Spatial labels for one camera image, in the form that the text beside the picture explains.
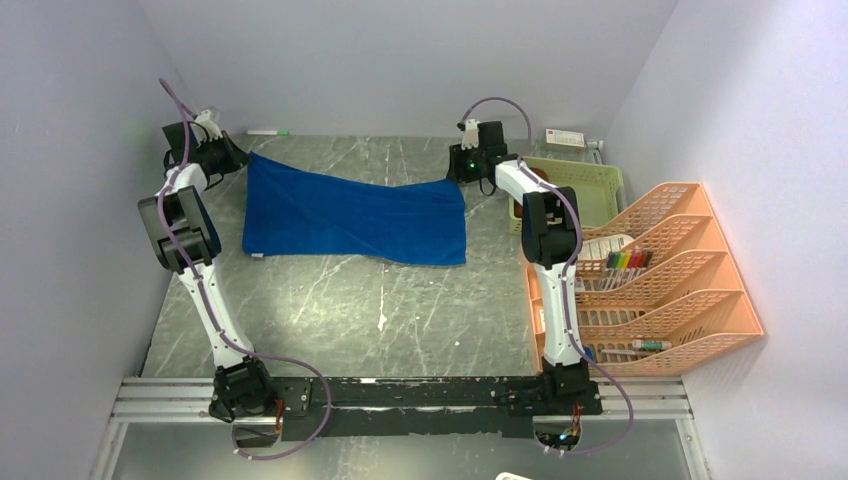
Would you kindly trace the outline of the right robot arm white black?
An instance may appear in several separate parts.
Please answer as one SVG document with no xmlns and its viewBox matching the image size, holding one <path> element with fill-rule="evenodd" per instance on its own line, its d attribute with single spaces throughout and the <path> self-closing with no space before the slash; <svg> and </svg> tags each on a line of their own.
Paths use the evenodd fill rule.
<svg viewBox="0 0 848 480">
<path fill-rule="evenodd" d="M 521 246 L 539 282 L 545 339 L 542 370 L 531 384 L 497 399 L 510 408 L 565 413 L 591 382 L 576 324 L 576 262 L 582 230 L 570 188 L 544 180 L 518 154 L 508 152 L 499 121 L 462 120 L 461 141 L 449 147 L 446 178 L 457 184 L 488 180 L 522 204 Z"/>
</svg>

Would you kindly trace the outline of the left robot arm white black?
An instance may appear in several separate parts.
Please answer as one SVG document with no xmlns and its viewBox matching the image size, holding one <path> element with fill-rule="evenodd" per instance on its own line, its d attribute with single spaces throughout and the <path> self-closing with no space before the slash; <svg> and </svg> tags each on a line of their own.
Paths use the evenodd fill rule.
<svg viewBox="0 0 848 480">
<path fill-rule="evenodd" d="M 165 183 L 138 203 L 158 262 L 188 291 L 210 341 L 215 365 L 209 414 L 232 423 L 277 405 L 277 388 L 235 321 L 218 272 L 220 237 L 201 195 L 249 163 L 249 156 L 204 111 L 164 127 L 170 146 Z"/>
</svg>

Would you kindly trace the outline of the blue towel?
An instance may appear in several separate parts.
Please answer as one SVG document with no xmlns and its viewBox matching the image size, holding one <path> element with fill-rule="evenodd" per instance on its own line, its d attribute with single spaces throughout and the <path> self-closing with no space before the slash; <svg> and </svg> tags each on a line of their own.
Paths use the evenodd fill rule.
<svg viewBox="0 0 848 480">
<path fill-rule="evenodd" d="M 466 205 L 447 179 L 375 185 L 250 157 L 247 254 L 363 255 L 438 267 L 466 261 Z"/>
</svg>

